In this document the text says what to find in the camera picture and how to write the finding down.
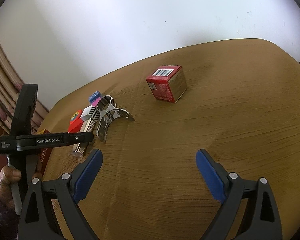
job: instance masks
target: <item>black and white zigzag pattern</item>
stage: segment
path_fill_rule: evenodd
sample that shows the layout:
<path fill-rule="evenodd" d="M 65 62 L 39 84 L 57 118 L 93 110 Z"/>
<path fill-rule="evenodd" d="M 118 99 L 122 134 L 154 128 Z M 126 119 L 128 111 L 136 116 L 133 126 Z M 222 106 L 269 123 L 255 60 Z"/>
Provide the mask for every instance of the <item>black and white zigzag pattern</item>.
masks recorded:
<path fill-rule="evenodd" d="M 89 115 L 91 116 L 92 120 L 97 122 L 99 117 L 100 117 L 100 112 L 95 107 L 92 107 L 90 112 L 89 112 Z"/>

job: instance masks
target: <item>curtain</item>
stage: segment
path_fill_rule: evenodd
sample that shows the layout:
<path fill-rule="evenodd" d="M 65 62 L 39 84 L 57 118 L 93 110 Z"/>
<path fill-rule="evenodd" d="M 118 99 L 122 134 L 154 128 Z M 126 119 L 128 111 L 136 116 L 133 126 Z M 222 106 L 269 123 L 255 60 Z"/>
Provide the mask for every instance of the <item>curtain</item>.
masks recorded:
<path fill-rule="evenodd" d="M 0 46 L 0 126 L 9 133 L 23 81 L 13 69 Z M 31 120 L 32 132 L 36 132 L 47 115 L 47 109 L 37 101 Z"/>

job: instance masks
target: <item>wood grain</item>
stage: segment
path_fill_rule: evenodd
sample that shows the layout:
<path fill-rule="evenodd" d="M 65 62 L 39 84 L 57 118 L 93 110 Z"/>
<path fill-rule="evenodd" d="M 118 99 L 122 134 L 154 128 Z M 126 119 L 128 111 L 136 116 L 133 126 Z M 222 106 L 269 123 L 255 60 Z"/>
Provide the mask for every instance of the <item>wood grain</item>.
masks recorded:
<path fill-rule="evenodd" d="M 176 104 L 155 100 L 145 78 L 160 65 L 182 65 L 188 89 Z M 116 120 L 103 166 L 79 206 L 103 240 L 200 239 L 219 203 L 195 164 L 205 148 L 244 179 L 266 177 L 283 237 L 300 226 L 300 65 L 259 39 L 217 41 L 165 52 L 105 75 L 60 100 L 41 125 L 67 131 L 69 119 L 96 90 L 110 94 L 134 122 Z M 80 161 L 72 147 L 53 150 L 45 180 Z M 69 230 L 56 203 L 65 237 Z M 234 237 L 238 219 L 229 234 Z"/>

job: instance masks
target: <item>barcode label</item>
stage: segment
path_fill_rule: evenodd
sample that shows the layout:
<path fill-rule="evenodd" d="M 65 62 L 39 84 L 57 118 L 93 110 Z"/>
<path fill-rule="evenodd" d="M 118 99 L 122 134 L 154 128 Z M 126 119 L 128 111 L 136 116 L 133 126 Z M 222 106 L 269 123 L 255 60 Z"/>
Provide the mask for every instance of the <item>barcode label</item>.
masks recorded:
<path fill-rule="evenodd" d="M 173 71 L 173 69 L 158 69 L 152 75 L 153 76 L 167 77 L 171 74 L 172 71 Z"/>
<path fill-rule="evenodd" d="M 154 89 L 154 90 L 157 90 L 157 88 L 155 87 L 154 83 L 149 83 L 148 82 L 148 85 L 151 89 Z"/>

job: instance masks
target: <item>clamp rivet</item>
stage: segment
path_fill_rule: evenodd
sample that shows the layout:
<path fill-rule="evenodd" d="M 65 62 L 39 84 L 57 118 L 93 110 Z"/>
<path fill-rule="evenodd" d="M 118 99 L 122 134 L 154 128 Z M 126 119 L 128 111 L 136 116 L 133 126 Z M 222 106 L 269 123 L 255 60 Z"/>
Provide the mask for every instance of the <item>clamp rivet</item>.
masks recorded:
<path fill-rule="evenodd" d="M 39 179 L 38 178 L 33 178 L 32 180 L 31 180 L 31 183 L 32 184 L 37 184 L 39 182 Z"/>
<path fill-rule="evenodd" d="M 70 178 L 70 174 L 69 173 L 64 173 L 61 175 L 62 179 L 69 179 Z"/>
<path fill-rule="evenodd" d="M 260 182 L 263 183 L 263 184 L 267 184 L 268 181 L 266 178 L 260 178 Z"/>
<path fill-rule="evenodd" d="M 231 173 L 229 174 L 229 177 L 230 177 L 231 179 L 237 179 L 237 178 L 238 178 L 238 174 L 236 174 L 235 172 L 231 172 Z"/>

